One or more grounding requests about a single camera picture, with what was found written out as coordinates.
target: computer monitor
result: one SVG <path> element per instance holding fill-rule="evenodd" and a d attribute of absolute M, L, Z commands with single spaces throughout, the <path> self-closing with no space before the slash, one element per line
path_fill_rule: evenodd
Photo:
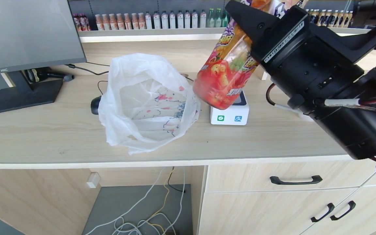
<path fill-rule="evenodd" d="M 0 73 L 15 87 L 0 90 L 0 113 L 52 103 L 63 84 L 30 84 L 21 70 L 86 62 L 67 0 L 0 0 Z"/>

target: green bottle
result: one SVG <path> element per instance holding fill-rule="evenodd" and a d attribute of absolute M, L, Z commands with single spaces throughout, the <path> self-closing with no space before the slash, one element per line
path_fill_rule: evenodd
<path fill-rule="evenodd" d="M 221 9 L 217 8 L 217 18 L 215 19 L 215 27 L 220 28 L 221 27 Z"/>
<path fill-rule="evenodd" d="M 207 28 L 214 28 L 214 9 L 210 8 L 209 17 L 207 18 Z"/>
<path fill-rule="evenodd" d="M 228 24 L 227 11 L 224 11 L 224 18 L 221 21 L 221 27 L 227 27 L 227 24 Z"/>

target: robotic arm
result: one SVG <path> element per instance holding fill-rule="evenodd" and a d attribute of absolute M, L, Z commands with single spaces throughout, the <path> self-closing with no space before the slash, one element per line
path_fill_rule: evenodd
<path fill-rule="evenodd" d="M 252 40 L 251 56 L 290 98 L 288 105 L 310 116 L 353 159 L 376 161 L 376 107 L 368 105 L 375 104 L 376 68 L 364 75 L 355 64 L 376 50 L 376 27 L 340 37 L 310 23 L 298 6 L 282 19 L 236 1 L 225 8 Z M 353 25 L 376 25 L 376 0 L 356 1 L 353 12 Z"/>

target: barcode label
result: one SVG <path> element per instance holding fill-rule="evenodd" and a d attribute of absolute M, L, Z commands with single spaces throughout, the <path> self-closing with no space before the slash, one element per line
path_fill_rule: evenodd
<path fill-rule="evenodd" d="M 297 33 L 304 28 L 304 21 L 301 21 L 300 24 L 295 27 L 295 29 L 282 40 L 275 49 L 269 53 L 269 55 L 264 59 L 264 62 L 267 63 L 270 59 L 272 59 Z"/>

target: monitor stand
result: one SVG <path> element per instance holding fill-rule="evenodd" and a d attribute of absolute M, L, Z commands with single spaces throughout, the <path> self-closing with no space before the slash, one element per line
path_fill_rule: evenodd
<path fill-rule="evenodd" d="M 53 103 L 63 85 L 63 79 L 30 84 L 21 71 L 8 75 L 15 86 L 0 90 L 0 113 Z"/>

